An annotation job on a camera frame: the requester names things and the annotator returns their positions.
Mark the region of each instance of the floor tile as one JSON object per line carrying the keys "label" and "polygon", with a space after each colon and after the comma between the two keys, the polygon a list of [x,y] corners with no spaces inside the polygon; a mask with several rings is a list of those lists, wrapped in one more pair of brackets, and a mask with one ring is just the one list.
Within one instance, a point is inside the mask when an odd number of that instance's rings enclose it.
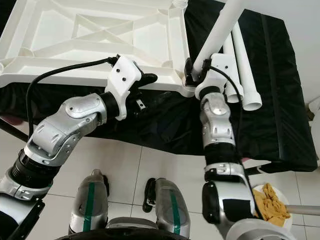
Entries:
{"label": "floor tile", "polygon": [[[270,183],[285,195],[291,205],[301,205],[297,178],[293,171],[251,175],[249,176],[249,179],[252,187]],[[293,214],[292,217],[293,224],[304,225],[302,215]]]}
{"label": "floor tile", "polygon": [[[297,172],[296,178],[301,204],[320,206],[320,168],[313,172]],[[303,218],[306,226],[320,227],[320,216],[304,215]]]}
{"label": "floor tile", "polygon": [[142,206],[133,205],[131,217],[140,218],[140,219],[147,219],[147,220],[150,220],[155,223],[157,221],[156,208],[153,207],[152,211],[147,213],[142,210]]}
{"label": "floor tile", "polygon": [[18,158],[18,153],[26,145],[24,141],[0,129],[0,179]]}
{"label": "floor tile", "polygon": [[142,205],[148,179],[161,177],[178,186],[188,211],[201,213],[205,166],[203,156],[175,155],[143,147],[133,203]]}
{"label": "floor tile", "polygon": [[307,240],[318,240],[320,236],[320,227],[306,226],[305,233]]}
{"label": "floor tile", "polygon": [[109,180],[109,200],[132,204],[140,154],[138,145],[84,137],[61,167],[49,193],[75,197],[82,180],[93,169],[100,169]]}
{"label": "floor tile", "polygon": [[214,224],[209,224],[202,214],[190,212],[191,228],[190,239],[192,240],[223,240],[219,230]]}
{"label": "floor tile", "polygon": [[290,231],[296,240],[306,240],[305,226],[292,225]]}
{"label": "floor tile", "polygon": [[[217,227],[213,224],[209,224],[203,218],[202,214],[189,212],[190,215],[190,239],[194,240],[222,240]],[[153,208],[151,212],[145,213],[142,210],[142,206],[133,205],[131,217],[143,218],[156,222],[156,209]]]}
{"label": "floor tile", "polygon": [[120,217],[130,217],[131,214],[130,204],[123,204],[117,202],[108,203],[108,219],[120,218]]}
{"label": "floor tile", "polygon": [[47,195],[45,207],[27,240],[53,240],[68,235],[73,197]]}

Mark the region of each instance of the robotic arm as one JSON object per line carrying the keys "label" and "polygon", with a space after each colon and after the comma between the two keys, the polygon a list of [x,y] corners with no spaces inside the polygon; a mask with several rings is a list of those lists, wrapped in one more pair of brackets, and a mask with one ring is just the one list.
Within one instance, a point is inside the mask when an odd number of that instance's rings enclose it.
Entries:
{"label": "robotic arm", "polygon": [[[232,56],[219,53],[206,63],[227,75],[236,66]],[[236,152],[231,113],[223,95],[227,79],[211,69],[202,78],[195,89],[206,160],[202,213],[226,238],[234,222],[253,216],[255,202]],[[108,76],[105,93],[72,97],[38,124],[0,181],[0,222],[5,223],[0,226],[0,239],[28,236],[44,208],[41,199],[78,141],[108,119],[125,119],[130,92],[156,80],[156,75],[144,74],[134,62],[120,56]]]}
{"label": "robotic arm", "polygon": [[235,222],[253,217],[255,200],[236,151],[234,131],[229,120],[231,112],[223,95],[227,79],[210,67],[230,76],[236,68],[236,61],[231,55],[214,53],[211,59],[204,62],[204,74],[201,76],[204,80],[195,89],[195,96],[200,100],[206,161],[202,214],[226,238]]}
{"label": "robotic arm", "polygon": [[119,56],[105,93],[72,97],[38,124],[0,181],[0,239],[28,236],[44,208],[41,199],[78,141],[107,119],[125,119],[131,91],[156,80],[156,75],[144,74],[133,61]]}

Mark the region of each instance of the white pvc pipe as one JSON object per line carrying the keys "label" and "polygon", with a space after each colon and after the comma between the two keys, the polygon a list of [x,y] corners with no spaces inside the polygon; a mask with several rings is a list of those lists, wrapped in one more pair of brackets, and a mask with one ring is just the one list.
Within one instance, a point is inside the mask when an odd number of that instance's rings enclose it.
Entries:
{"label": "white pvc pipe", "polygon": [[243,86],[243,109],[254,111],[262,106],[261,96],[257,92],[254,76],[252,75],[246,47],[242,38],[239,23],[237,22],[232,29],[232,39],[235,50],[240,81]]}
{"label": "white pvc pipe", "polygon": [[[230,74],[230,78],[232,79],[232,81],[234,82],[236,88],[238,89],[240,97],[241,97],[241,100],[243,100],[244,99],[244,89],[240,84],[240,79],[239,79],[239,74],[238,74],[238,67],[237,67],[237,62],[236,62],[235,49],[234,49],[234,44],[232,42],[231,33],[228,35],[228,37],[224,41],[224,44],[223,44],[222,47],[223,47],[223,53],[231,55],[233,57],[233,59],[234,59],[234,67],[231,70],[232,72]],[[229,81],[226,82],[226,87],[225,87],[225,90],[224,90],[224,94],[227,97],[228,103],[237,103],[237,102],[239,102],[236,90],[234,89],[234,87],[232,86],[232,84]]]}
{"label": "white pvc pipe", "polygon": [[288,213],[320,216],[320,206],[285,205]]}
{"label": "white pvc pipe", "polygon": [[227,36],[245,9],[246,0],[228,0],[218,19],[216,20],[209,36],[203,44],[194,64],[192,75],[196,78],[201,72],[205,59],[209,59],[214,53],[218,53]]}

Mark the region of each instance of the plate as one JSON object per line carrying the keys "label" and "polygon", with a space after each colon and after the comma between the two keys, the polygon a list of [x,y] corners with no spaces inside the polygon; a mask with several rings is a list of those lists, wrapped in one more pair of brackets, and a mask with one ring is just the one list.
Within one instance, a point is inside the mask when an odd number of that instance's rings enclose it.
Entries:
{"label": "plate", "polygon": [[[260,192],[260,193],[264,193],[263,187],[264,187],[264,184],[263,184],[263,185],[258,185],[258,186],[256,186],[256,187],[254,187],[253,189],[254,189],[254,190],[257,190],[257,191]],[[275,191],[275,194],[277,195],[278,199],[279,199],[281,202],[283,202],[283,204],[289,205],[289,201],[288,201],[288,199],[285,197],[285,195],[284,195],[280,190],[278,190],[277,188],[275,188],[274,186],[272,186],[272,188],[273,188],[273,190]],[[291,217],[284,220],[283,228],[288,229],[288,230],[290,231],[291,226],[292,226],[292,221],[293,221],[293,219],[292,219],[292,214],[291,214],[291,213],[289,213],[289,214],[290,214]]]}

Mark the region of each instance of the green stripe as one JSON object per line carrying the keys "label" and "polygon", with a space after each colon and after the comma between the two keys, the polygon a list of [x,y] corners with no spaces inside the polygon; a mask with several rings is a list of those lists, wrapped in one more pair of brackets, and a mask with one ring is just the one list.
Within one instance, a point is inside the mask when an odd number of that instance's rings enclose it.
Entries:
{"label": "green stripe", "polygon": [[172,190],[170,190],[171,204],[172,204],[172,214],[173,214],[173,224],[174,229],[173,232],[175,234],[180,234],[180,215],[178,209],[178,203],[176,196]]}
{"label": "green stripe", "polygon": [[83,232],[88,232],[91,230],[91,217],[94,209],[94,199],[95,199],[95,183],[89,183],[88,197],[85,206],[84,221],[83,221]]}

